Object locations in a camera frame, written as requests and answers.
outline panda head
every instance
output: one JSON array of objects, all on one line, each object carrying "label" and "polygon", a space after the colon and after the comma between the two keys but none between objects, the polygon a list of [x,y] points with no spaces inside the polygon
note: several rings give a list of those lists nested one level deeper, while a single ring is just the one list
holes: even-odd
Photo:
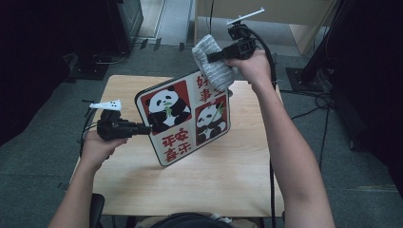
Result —
[{"label": "panda head", "polygon": [[147,99],[145,104],[151,113],[164,111],[167,107],[171,107],[179,100],[178,93],[175,92],[175,87],[170,86],[167,89],[161,90],[154,94],[151,99]]},{"label": "panda head", "polygon": [[221,112],[219,111],[221,104],[212,104],[201,111],[199,114],[197,127],[207,126],[221,118]]}]

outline person's right arm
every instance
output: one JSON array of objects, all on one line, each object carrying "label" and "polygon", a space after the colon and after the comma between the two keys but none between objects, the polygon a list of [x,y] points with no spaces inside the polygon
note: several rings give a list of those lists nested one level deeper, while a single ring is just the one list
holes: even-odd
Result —
[{"label": "person's right arm", "polygon": [[238,67],[258,96],[273,169],[284,197],[285,226],[335,227],[317,160],[272,87],[264,51],[226,64]]}]

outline table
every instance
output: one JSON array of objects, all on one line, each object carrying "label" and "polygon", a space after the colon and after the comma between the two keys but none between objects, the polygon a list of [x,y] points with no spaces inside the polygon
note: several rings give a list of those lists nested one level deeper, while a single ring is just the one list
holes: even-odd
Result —
[{"label": "table", "polygon": [[[237,19],[239,15],[265,9],[248,20],[289,24],[298,50],[305,54],[323,26],[330,26],[337,0],[220,0],[214,2],[213,17]],[[197,0],[194,44],[206,34],[198,34],[198,17],[210,17],[212,0]],[[223,30],[229,27],[222,25]]]},{"label": "table", "polygon": [[[122,118],[141,122],[134,97],[168,79],[113,75],[101,102],[120,99]],[[104,215],[270,217],[270,155],[258,99],[247,82],[236,81],[230,89],[229,132],[182,160],[160,166],[147,136],[133,136],[118,147],[95,176],[93,192],[106,198]],[[100,115],[98,110],[94,121]],[[284,203],[276,180],[275,197],[280,216]]]}]

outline wooden tabletop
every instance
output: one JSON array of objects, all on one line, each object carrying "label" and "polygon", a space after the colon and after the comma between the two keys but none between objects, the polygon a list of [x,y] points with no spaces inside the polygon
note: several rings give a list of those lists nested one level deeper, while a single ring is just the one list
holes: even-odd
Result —
[{"label": "wooden tabletop", "polygon": [[[141,122],[134,97],[168,79],[111,76],[101,102],[120,99],[122,118]],[[95,176],[93,192],[106,198],[104,215],[270,217],[270,155],[258,99],[247,82],[236,81],[230,89],[229,132],[182,160],[160,166],[147,136],[133,136],[117,148]],[[279,216],[284,204],[276,180],[275,197]]]}]

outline gray carpet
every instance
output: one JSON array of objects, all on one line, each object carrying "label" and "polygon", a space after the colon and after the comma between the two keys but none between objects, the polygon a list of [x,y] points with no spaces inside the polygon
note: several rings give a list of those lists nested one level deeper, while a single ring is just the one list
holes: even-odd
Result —
[{"label": "gray carpet", "polygon": [[[103,81],[61,84],[38,111],[29,127],[0,147],[0,227],[45,227],[63,198],[60,182],[68,182],[78,158],[87,110],[81,101],[99,101],[113,74],[180,76],[197,69],[190,47],[135,47],[130,56],[109,67]],[[277,57],[278,85],[290,89],[285,67],[304,67],[308,59]],[[314,98],[282,93],[290,116],[316,107]],[[317,158],[326,110],[295,119]],[[401,227],[403,200],[393,188],[387,168],[371,153],[353,152],[335,110],[330,111],[322,174],[337,227]],[[270,227],[270,219],[265,220]],[[104,217],[105,227],[111,218]],[[118,227],[125,218],[117,217]]]}]

